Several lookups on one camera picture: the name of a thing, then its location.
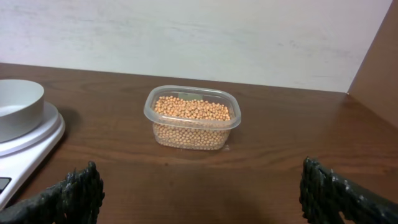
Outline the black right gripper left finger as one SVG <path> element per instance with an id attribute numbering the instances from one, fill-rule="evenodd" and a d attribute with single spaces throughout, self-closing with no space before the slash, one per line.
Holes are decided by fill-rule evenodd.
<path id="1" fill-rule="evenodd" d="M 96 164 L 89 161 L 80 171 L 39 194 L 1 210 L 1 224 L 96 224 L 105 193 Z"/>

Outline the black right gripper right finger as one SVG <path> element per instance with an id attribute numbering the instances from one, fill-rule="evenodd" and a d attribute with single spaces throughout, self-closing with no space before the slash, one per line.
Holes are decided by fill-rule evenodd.
<path id="1" fill-rule="evenodd" d="M 299 202 L 308 223 L 397 224 L 397 204 L 309 157 L 303 161 Z"/>

